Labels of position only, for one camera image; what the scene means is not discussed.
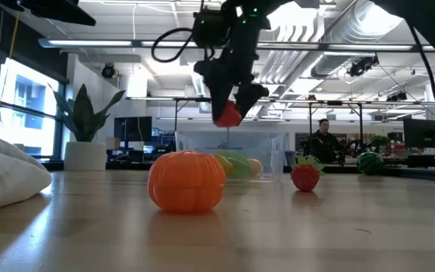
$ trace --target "person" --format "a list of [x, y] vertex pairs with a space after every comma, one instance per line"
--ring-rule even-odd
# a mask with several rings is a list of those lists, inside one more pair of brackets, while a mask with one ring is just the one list
[[312, 134], [311, 155], [322, 163], [336, 160], [335, 151], [344, 151], [344, 146], [337, 138], [329, 133], [330, 122], [327, 119], [319, 120], [319, 129]]

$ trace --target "wooden table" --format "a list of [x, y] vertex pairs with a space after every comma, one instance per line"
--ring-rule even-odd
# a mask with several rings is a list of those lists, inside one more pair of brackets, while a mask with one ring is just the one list
[[0, 271], [435, 271], [432, 181], [230, 181], [213, 212], [168, 215], [146, 172], [53, 177], [0, 209]]

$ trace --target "plastic container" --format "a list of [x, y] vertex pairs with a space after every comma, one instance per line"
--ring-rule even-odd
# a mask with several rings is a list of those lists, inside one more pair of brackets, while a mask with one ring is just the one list
[[253, 178], [279, 180], [285, 165], [286, 133], [230, 131], [178, 131], [177, 151], [195, 150], [208, 154], [233, 150], [263, 165]]

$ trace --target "strawberry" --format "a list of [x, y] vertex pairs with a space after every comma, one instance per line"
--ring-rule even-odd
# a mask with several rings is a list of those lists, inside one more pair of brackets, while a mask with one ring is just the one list
[[299, 156], [298, 165], [294, 165], [292, 171], [293, 184], [301, 191], [311, 192], [318, 184], [320, 175], [325, 174], [321, 171], [323, 168], [313, 157], [305, 159]]

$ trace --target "ceiling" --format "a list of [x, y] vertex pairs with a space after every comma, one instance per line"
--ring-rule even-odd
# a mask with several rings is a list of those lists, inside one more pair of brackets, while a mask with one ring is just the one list
[[[26, 12], [20, 19], [33, 29], [50, 39], [157, 39], [164, 32], [175, 27], [189, 27], [193, 25], [193, 12], [199, 10], [199, 0], [185, 1], [139, 1], [139, 4], [124, 4], [118, 0], [80, 0], [79, 7], [88, 12], [96, 21], [95, 27], [80, 26], [71, 23], [61, 23], [36, 18]], [[207, 5], [219, 6], [221, 0], [206, 1]], [[352, 0], [335, 0], [334, 8], [327, 8], [323, 13], [325, 29], [336, 17], [352, 2]], [[263, 31], [260, 40], [276, 41], [279, 31]], [[168, 39], [183, 40], [187, 34], [175, 34]], [[395, 29], [378, 40], [386, 43], [413, 43], [412, 36], [407, 25], [402, 22]], [[173, 57], [177, 50], [162, 49], [157, 54], [161, 58]], [[80, 60], [90, 62], [95, 69], [101, 69], [106, 60], [113, 56], [132, 55], [141, 57], [140, 63], [150, 72], [148, 89], [164, 94], [165, 90], [182, 90], [185, 85], [192, 85], [191, 76], [183, 69], [182, 64], [195, 62], [202, 58], [202, 52], [196, 49], [187, 49], [180, 60], [172, 63], [158, 63], [150, 55], [150, 49], [85, 49], [76, 51], [80, 53]], [[269, 56], [269, 51], [259, 51], [260, 59], [255, 62], [254, 73], [259, 73]], [[424, 64], [418, 54], [378, 54], [380, 64], [367, 72], [363, 77], [351, 80], [344, 74], [346, 66], [336, 71], [330, 78], [317, 85], [312, 91], [318, 99], [379, 99], [385, 100], [386, 95], [378, 96], [379, 92], [386, 91], [396, 86], [395, 82], [407, 82], [408, 90], [416, 99], [424, 96], [424, 84], [427, 77]], [[431, 66], [435, 72], [435, 54], [428, 55]], [[130, 73], [132, 67], [138, 63], [117, 63], [116, 68], [122, 73]], [[292, 99], [302, 97], [302, 93], [293, 94]]]

